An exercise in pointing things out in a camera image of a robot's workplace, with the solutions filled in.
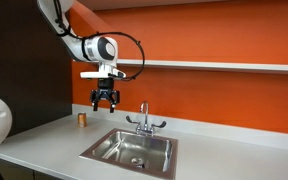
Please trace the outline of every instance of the ceiling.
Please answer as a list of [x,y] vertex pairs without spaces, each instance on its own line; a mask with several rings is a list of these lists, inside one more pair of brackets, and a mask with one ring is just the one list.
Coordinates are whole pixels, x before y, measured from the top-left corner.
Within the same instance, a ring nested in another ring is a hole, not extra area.
[[214,2],[224,0],[78,0],[91,10],[120,9],[145,6]]

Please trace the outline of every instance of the sink basin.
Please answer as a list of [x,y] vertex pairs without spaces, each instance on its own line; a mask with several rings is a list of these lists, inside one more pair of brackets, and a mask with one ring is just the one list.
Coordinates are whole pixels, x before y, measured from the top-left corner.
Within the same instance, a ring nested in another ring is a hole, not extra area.
[[163,179],[174,179],[177,140],[113,129],[80,157]]

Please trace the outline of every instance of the dark panel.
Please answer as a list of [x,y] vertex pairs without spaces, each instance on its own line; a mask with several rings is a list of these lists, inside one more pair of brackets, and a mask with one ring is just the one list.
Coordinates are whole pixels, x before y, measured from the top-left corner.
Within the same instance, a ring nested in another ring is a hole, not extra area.
[[71,62],[35,0],[0,0],[0,98],[10,135],[71,114]]

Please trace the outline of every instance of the faucet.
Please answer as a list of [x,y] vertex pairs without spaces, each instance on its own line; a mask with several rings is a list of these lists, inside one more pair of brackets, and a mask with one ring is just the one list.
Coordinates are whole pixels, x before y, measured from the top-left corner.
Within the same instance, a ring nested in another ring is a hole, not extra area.
[[147,119],[148,119],[148,102],[147,101],[143,101],[143,103],[141,104],[141,108],[140,108],[140,113],[143,113],[144,114],[144,107],[145,107],[145,124],[144,124],[144,128],[142,129],[141,127],[141,123],[140,122],[134,122],[130,119],[129,116],[126,116],[126,120],[129,122],[129,123],[133,123],[133,124],[137,124],[137,127],[136,127],[136,132],[137,133],[145,133],[145,134],[150,134],[150,135],[153,135],[155,130],[154,130],[154,127],[158,127],[158,128],[163,128],[166,126],[166,122],[163,121],[161,125],[157,126],[155,124],[152,124],[151,125],[151,128],[148,128],[148,122],[147,122]]

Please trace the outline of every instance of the orange wall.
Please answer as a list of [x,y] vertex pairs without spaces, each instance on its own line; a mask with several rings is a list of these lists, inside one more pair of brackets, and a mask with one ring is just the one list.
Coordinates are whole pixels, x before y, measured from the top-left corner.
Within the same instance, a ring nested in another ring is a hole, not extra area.
[[[147,59],[288,64],[288,1],[228,1],[91,12],[70,12],[77,34],[122,31],[141,40]],[[120,58],[137,58],[118,40]],[[136,68],[119,67],[128,74]],[[96,80],[73,62],[73,103],[90,105]],[[288,133],[288,75],[146,68],[132,82],[116,82],[118,110]],[[107,107],[108,102],[100,102]]]

